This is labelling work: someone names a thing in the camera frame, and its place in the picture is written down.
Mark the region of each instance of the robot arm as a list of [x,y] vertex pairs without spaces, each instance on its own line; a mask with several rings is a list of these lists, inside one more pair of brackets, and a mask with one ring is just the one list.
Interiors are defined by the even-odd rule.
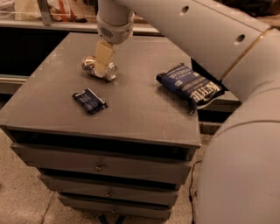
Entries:
[[280,32],[212,0],[101,0],[113,44],[135,11],[243,104],[213,137],[199,176],[199,224],[280,223]]

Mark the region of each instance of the dark drawer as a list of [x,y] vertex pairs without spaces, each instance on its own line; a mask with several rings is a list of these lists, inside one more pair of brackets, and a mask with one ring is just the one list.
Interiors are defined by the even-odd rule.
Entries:
[[127,214],[168,220],[171,209],[164,206],[151,206],[139,203],[125,203],[103,199],[89,199],[78,196],[60,195],[59,200],[65,205],[79,209],[89,209],[114,214]]
[[162,158],[132,157],[120,153],[13,143],[11,148],[29,166],[145,179],[178,186],[184,184],[190,162]]
[[41,175],[40,179],[52,191],[75,193],[95,197],[129,200],[172,207],[178,197],[176,191],[155,187],[125,185],[84,178],[65,178]]

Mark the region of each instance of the black packet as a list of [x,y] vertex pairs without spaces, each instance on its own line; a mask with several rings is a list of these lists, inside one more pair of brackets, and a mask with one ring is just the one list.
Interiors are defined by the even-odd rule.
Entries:
[[87,88],[80,93],[73,94],[73,98],[89,114],[95,114],[108,107],[107,103],[99,98],[90,88]]
[[167,73],[157,75],[157,81],[186,101],[192,108],[203,109],[212,100],[224,95],[223,87],[213,83],[183,63],[178,64]]

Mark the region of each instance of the black cable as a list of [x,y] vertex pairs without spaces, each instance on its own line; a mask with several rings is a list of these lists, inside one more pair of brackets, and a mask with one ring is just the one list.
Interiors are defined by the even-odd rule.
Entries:
[[193,209],[193,196],[192,196],[192,187],[193,187],[193,171],[194,171],[194,168],[195,168],[195,165],[196,164],[199,164],[201,163],[202,160],[199,160],[197,162],[195,162],[192,166],[192,176],[191,176],[191,184],[190,184],[190,188],[189,188],[189,200],[191,202],[191,206],[192,206],[192,224],[194,224],[194,209]]

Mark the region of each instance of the floor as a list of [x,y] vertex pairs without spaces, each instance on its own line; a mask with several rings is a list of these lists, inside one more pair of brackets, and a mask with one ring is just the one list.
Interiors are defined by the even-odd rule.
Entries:
[[[209,135],[201,135],[202,147],[196,151],[193,163],[202,159],[210,139]],[[101,213],[74,210],[63,206],[58,200],[58,194],[49,191],[39,180],[39,172],[35,168],[26,166],[10,145],[11,140],[0,129],[0,224],[100,223],[98,217]],[[192,194],[196,191],[199,172],[200,165],[196,165]],[[192,209],[188,200],[190,180],[191,175],[181,186],[169,220],[127,216],[123,224],[191,223]],[[118,215],[112,213],[105,213],[105,215],[109,223],[115,223],[118,218]]]

